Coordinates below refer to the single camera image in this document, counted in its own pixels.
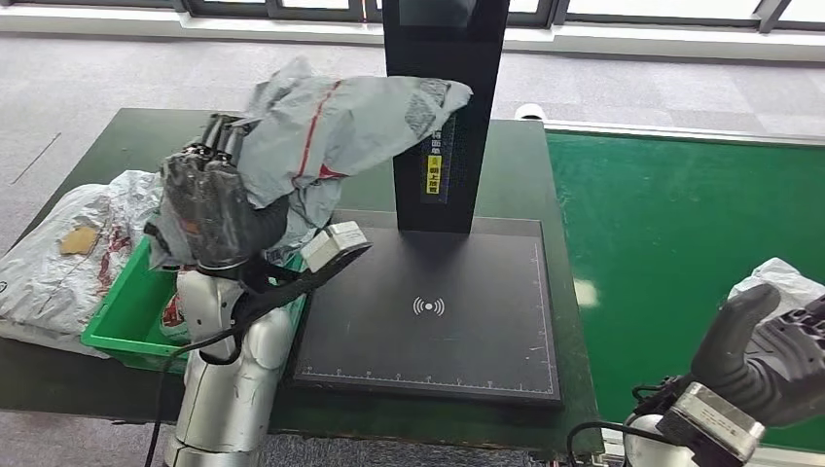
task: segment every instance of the white plastic bag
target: white plastic bag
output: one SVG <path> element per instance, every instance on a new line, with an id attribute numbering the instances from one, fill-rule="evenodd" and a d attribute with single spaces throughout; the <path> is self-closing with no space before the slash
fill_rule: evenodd
<path id="1" fill-rule="evenodd" d="M 158 206 L 156 178 L 128 170 L 109 185 L 72 190 L 0 259 L 0 337 L 106 356 L 80 344 L 80 335 Z M 97 231 L 91 251 L 61 255 L 61 240 L 79 227 Z"/>
<path id="2" fill-rule="evenodd" d="M 735 285 L 728 298 L 732 299 L 759 284 L 770 284 L 779 291 L 779 305 L 763 321 L 774 319 L 793 309 L 804 308 L 825 295 L 825 285 L 808 279 L 779 258 L 771 258 Z"/>

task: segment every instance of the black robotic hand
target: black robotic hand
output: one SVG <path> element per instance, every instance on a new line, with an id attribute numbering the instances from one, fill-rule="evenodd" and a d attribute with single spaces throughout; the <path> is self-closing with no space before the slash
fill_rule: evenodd
<path id="1" fill-rule="evenodd" d="M 825 413 L 825 296 L 776 309 L 769 284 L 726 301 L 691 364 L 694 380 L 766 426 Z"/>

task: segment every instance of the black stand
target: black stand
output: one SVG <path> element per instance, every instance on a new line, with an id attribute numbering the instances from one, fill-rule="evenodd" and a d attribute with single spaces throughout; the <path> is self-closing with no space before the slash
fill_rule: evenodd
<path id="1" fill-rule="evenodd" d="M 401 230 L 470 231 L 508 6 L 508 0 L 383 3 L 388 75 L 454 80 L 473 90 L 442 131 L 393 160 Z"/>

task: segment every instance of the table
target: table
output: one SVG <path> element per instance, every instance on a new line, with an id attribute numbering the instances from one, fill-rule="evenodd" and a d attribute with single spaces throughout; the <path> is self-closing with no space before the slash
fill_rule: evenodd
<path id="1" fill-rule="evenodd" d="M 124 169 L 154 171 L 160 160 L 202 133 L 209 112 L 122 109 L 32 221 L 85 183 L 107 183 Z M 391 164 L 347 180 L 340 207 L 393 210 Z M 286 385 L 275 398 L 271 432 L 384 438 L 536 451 L 553 458 L 581 421 L 597 418 L 588 354 L 570 280 L 545 133 L 536 122 L 493 122 L 476 214 L 543 221 L 556 330 L 562 410 L 457 401 L 333 394 Z M 0 340 L 0 409 L 74 413 L 145 421 L 154 415 L 156 375 L 118 362 Z M 174 421 L 183 393 L 171 378 L 163 419 Z M 25 387 L 25 391 L 16 388 Z M 577 437 L 577 450 L 602 450 L 598 432 Z"/>
<path id="2" fill-rule="evenodd" d="M 629 390 L 684 374 L 731 287 L 771 257 L 825 283 L 821 141 L 548 126 L 601 415 Z M 825 451 L 825 417 L 764 445 Z"/>

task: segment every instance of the black cable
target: black cable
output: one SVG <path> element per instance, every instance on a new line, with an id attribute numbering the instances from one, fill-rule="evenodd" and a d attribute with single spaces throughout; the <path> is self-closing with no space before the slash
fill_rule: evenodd
<path id="1" fill-rule="evenodd" d="M 172 364 L 174 363 L 175 359 L 183 355 L 184 353 L 191 352 L 193 350 L 198 350 L 199 348 L 206 347 L 215 342 L 219 342 L 230 336 L 233 336 L 234 334 L 241 331 L 242 327 L 243 325 L 232 326 L 229 329 L 221 331 L 220 333 L 216 334 L 215 336 L 212 336 L 209 339 L 204 339 L 203 341 L 197 341 L 190 343 L 188 345 L 184 345 L 166 356 L 165 360 L 163 361 L 163 366 L 161 368 L 160 380 L 158 381 L 158 392 L 156 394 L 155 400 L 155 421 L 154 426 L 152 427 L 152 441 L 149 442 L 149 450 L 146 452 L 146 461 L 143 463 L 144 467 L 152 467 L 152 460 L 155 458 L 155 448 L 158 446 L 158 436 L 161 433 L 161 419 L 163 418 L 163 385 L 166 381 L 166 374 L 169 373 L 169 369 L 172 368 Z"/>
<path id="2" fill-rule="evenodd" d="M 634 435 L 638 436 L 639 438 L 645 438 L 648 440 L 665 443 L 666 445 L 673 445 L 673 443 L 668 441 L 667 438 L 660 434 L 640 430 L 638 428 L 633 428 L 631 426 L 626 426 L 622 423 L 613 423 L 612 421 L 601 420 L 586 421 L 584 423 L 579 423 L 578 425 L 574 426 L 573 429 L 571 429 L 570 432 L 567 433 L 567 462 L 570 464 L 570 467 L 576 467 L 576 454 L 573 452 L 573 439 L 580 431 L 587 430 L 589 428 L 608 428 L 610 430 L 620 431 L 627 435 Z"/>
<path id="3" fill-rule="evenodd" d="M 647 385 L 643 384 L 643 385 L 640 385 L 640 386 L 636 386 L 632 390 L 633 398 L 636 400 L 636 402 L 641 404 L 646 399 L 644 396 L 642 396 L 640 394 L 641 391 L 658 392 L 658 391 L 661 391 L 663 388 L 664 388 L 664 385 L 661 385 L 661 386 L 647 386 Z"/>

